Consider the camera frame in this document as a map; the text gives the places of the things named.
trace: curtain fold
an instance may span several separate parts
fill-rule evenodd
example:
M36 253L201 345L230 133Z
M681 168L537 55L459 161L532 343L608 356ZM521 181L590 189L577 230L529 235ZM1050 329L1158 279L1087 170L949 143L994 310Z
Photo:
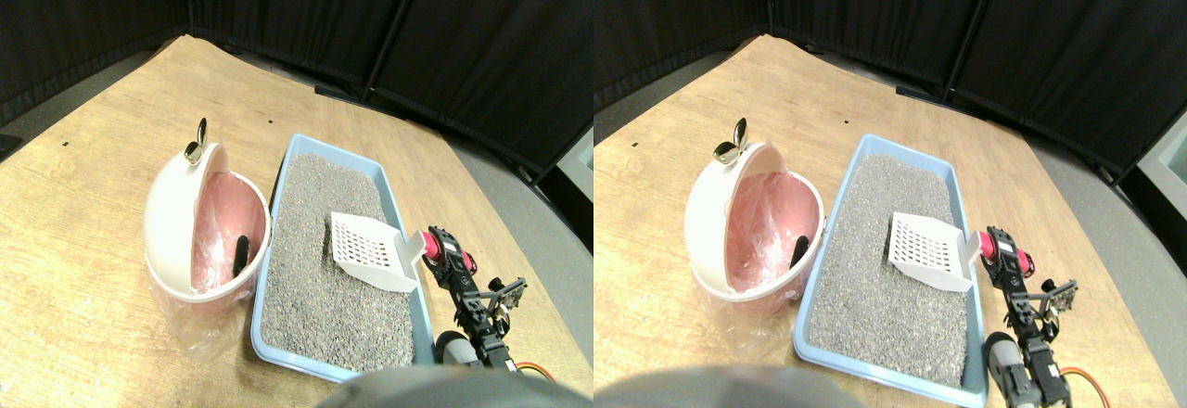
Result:
M180 36L185 0L0 0L0 126L137 51Z
M774 0L774 34L944 84L977 0Z
M1187 0L990 0L957 95L1121 173L1187 106L1183 18Z
M375 93L535 173L594 120L592 0L413 0Z
M597 108L767 32L767 0L597 0Z
M193 34L362 84L399 0L196 0Z

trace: open lid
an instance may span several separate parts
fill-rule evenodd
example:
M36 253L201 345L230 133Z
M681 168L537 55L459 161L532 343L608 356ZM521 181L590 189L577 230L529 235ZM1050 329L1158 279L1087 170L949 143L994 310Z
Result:
M203 119L198 125L198 140L165 162L145 199L144 242L148 272L157 285L186 300L196 294L191 285L191 260L198 198L214 173L229 172L226 151L217 142L207 144L205 128Z

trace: wire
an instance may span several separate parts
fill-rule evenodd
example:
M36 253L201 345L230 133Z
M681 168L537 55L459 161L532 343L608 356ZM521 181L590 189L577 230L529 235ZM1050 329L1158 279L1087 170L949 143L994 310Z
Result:
M1092 388L1096 388L1097 394L1100 395L1100 403L1104 403L1105 408L1112 408L1112 403L1109 402L1109 396L1105 395L1105 390L1100 389L1100 384L1097 383L1097 380L1092 378L1092 376L1090 376L1087 371L1079 369L1077 366L1067 366L1059 370L1060 376L1065 376L1068 374L1074 374L1077 376L1084 377L1085 380L1088 381L1088 383L1092 383Z
M557 381L556 378L552 378L552 375L548 374L548 371L545 370L544 366L540 366L540 365L538 365L535 363L532 363L532 362L520 362L520 363L516 363L516 365L515 365L515 369L525 369L525 368L539 372L545 378L547 378L548 382L556 382Z

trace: gray floor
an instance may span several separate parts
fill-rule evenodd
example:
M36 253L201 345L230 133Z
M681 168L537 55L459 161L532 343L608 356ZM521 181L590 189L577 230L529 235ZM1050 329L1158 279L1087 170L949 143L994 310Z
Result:
M107 87L118 82L119 78L123 78L132 70L142 65L152 55L151 51L137 53L74 87L69 87L12 123L0 128L0 134L24 138L23 144L26 144L85 103L87 100L95 97ZM292 78L296 82L306 85L318 84L313 77L303 75L300 70L272 63L266 57L258 57L249 52L236 55L236 57L259 69ZM470 171L487 199L503 219L528 263L532 264L532 269L548 289L548 295L582 349L585 361L592 365L594 256L585 250L580 240L565 227L564 222L548 209L545 202L483 146L462 140L462 138L446 138L446 142L453 148L453 153L457 153L457 157L462 159L462 164ZM527 292L532 292L531 283Z
M722 51L704 57L607 107L594 119L596 141L609 138L680 87L712 70L729 55L730 51ZM912 87L888 75L886 70L848 57L831 52L817 56L840 69L887 85ZM1187 301L1187 276L1130 208L1129 202L1094 176L1085 162L1047 138L1027 138L1027 142L1092 241L1175 399L1180 406L1187 407L1187 348L1182 346L1187 344L1187 305L1183 305ZM1075 312L1067 315L1075 317ZM1055 351L1059 351L1058 340Z

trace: gray litter granules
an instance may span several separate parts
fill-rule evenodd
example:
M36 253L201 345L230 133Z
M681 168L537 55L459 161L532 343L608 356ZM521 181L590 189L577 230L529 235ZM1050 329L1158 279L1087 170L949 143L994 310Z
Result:
M960 388L967 348L965 294L932 288L887 261L896 211L952 224L948 189L939 176L871 154L857 166L834 216L808 343Z
M268 345L367 372L412 364L408 294L350 276L330 254L330 212L386 222L379 190L316 154L292 159L272 234L260 333Z

